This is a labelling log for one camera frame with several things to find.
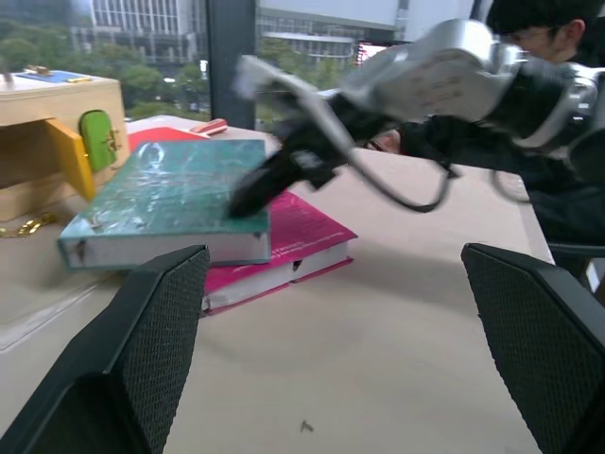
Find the magenta book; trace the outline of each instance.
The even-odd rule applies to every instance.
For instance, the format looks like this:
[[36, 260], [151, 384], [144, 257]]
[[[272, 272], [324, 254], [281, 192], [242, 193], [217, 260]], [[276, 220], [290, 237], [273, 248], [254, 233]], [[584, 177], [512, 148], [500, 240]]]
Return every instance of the magenta book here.
[[211, 269], [204, 309], [216, 312], [345, 265], [351, 262], [347, 245], [354, 238], [352, 231], [285, 192], [271, 207], [271, 260]]

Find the small debris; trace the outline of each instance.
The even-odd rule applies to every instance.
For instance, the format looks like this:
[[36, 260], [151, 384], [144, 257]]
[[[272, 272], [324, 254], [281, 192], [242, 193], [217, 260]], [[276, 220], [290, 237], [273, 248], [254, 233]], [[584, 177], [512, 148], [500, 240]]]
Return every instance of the small debris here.
[[307, 423], [306, 420], [304, 420], [304, 421], [302, 421], [302, 424], [301, 424], [301, 433], [303, 433], [305, 430], [312, 432], [315, 429], [313, 428], [313, 426], [311, 426], [309, 423]]

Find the green book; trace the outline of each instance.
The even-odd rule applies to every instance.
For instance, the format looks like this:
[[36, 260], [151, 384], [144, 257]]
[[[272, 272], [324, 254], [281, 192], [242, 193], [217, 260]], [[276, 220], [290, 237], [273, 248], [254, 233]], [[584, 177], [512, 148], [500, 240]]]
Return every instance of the green book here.
[[269, 214], [226, 217], [234, 185], [266, 158], [262, 140], [145, 143], [63, 230], [72, 270], [131, 270], [187, 246], [214, 265], [267, 263]]

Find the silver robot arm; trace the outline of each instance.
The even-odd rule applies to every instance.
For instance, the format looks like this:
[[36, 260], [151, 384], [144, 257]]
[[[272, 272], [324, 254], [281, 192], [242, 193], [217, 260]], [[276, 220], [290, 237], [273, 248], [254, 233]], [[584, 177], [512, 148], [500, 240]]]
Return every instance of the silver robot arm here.
[[261, 101], [268, 96], [294, 120], [279, 137], [280, 151], [241, 182], [230, 212], [252, 214], [300, 180], [319, 189], [342, 165], [400, 205], [431, 211], [438, 202], [419, 207], [397, 198], [350, 153], [389, 125], [431, 115], [501, 131], [528, 152], [563, 159], [582, 179], [605, 183], [603, 71], [531, 58], [500, 43], [483, 24], [461, 20], [376, 54], [327, 99], [306, 82], [243, 57], [240, 94]]

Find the man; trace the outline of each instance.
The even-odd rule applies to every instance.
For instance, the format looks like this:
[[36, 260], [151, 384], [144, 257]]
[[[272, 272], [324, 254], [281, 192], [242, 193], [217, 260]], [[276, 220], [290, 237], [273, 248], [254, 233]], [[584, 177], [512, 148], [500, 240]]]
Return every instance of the man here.
[[[536, 57], [555, 63], [574, 61], [600, 66], [596, 50], [582, 37], [601, 11], [604, 0], [494, 0], [487, 25], [502, 40], [519, 45]], [[456, 149], [455, 134], [465, 131]], [[580, 182], [563, 162], [527, 157], [503, 135], [451, 117], [432, 117], [422, 125], [405, 124], [400, 130], [400, 151], [423, 154], [430, 144], [457, 164], [481, 166], [517, 173], [523, 178], [534, 210], [548, 241], [605, 245], [605, 185]], [[392, 135], [389, 144], [396, 144]], [[387, 148], [377, 138], [372, 148]], [[580, 263], [555, 257], [572, 273]]]

